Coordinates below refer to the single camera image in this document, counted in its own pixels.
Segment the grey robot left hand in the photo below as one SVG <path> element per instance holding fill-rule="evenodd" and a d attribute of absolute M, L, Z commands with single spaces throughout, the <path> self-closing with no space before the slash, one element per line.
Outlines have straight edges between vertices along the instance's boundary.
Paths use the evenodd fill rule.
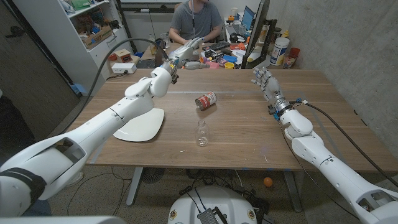
<path fill-rule="evenodd" d="M 210 65 L 206 63 L 190 61 L 190 58 L 193 56 L 193 52 L 202 43 L 204 43 L 203 37 L 196 37 L 193 40 L 188 41 L 183 46 L 172 51 L 168 55 L 168 61 L 177 67 L 184 67 L 187 70 L 210 68 Z"/>

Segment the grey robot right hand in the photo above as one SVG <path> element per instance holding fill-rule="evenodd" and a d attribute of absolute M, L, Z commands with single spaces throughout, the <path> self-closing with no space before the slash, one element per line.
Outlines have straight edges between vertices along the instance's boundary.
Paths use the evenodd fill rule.
<path fill-rule="evenodd" d="M 255 68 L 253 71 L 256 79 L 251 80 L 253 84 L 260 86 L 265 100 L 268 102 L 269 113 L 280 117 L 291 108 L 291 104 L 285 99 L 283 91 L 276 78 L 265 67 Z"/>

